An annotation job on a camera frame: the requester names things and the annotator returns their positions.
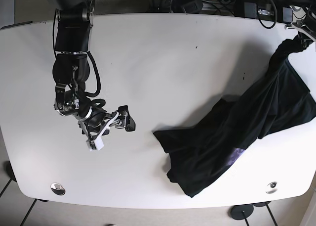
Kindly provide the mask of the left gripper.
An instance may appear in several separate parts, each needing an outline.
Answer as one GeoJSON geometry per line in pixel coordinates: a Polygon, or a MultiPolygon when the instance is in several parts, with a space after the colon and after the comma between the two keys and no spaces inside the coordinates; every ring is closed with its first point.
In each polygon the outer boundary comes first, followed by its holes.
{"type": "Polygon", "coordinates": [[[300,41],[300,50],[306,50],[316,41],[316,14],[307,12],[304,19],[285,25],[286,29],[296,29],[300,41]]]}

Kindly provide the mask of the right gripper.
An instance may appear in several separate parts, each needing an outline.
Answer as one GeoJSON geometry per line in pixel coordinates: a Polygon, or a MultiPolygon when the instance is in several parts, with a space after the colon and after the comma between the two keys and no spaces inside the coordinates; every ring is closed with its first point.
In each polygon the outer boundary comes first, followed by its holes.
{"type": "Polygon", "coordinates": [[[126,132],[136,130],[136,123],[131,117],[128,105],[120,106],[109,113],[103,109],[103,99],[91,100],[76,88],[66,90],[66,84],[55,86],[54,109],[62,116],[74,116],[87,136],[87,143],[102,143],[102,136],[110,133],[110,128],[124,129],[126,132]]]}

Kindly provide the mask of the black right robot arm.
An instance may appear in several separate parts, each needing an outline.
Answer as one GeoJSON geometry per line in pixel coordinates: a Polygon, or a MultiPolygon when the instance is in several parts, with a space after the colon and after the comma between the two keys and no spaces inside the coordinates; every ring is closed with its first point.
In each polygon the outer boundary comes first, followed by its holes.
{"type": "Polygon", "coordinates": [[[100,150],[104,146],[102,136],[108,135],[111,127],[133,132],[136,124],[127,105],[108,113],[103,108],[105,100],[98,98],[101,78],[88,49],[95,1],[51,1],[56,7],[52,32],[54,109],[62,116],[74,116],[87,136],[89,149],[100,150]]]}

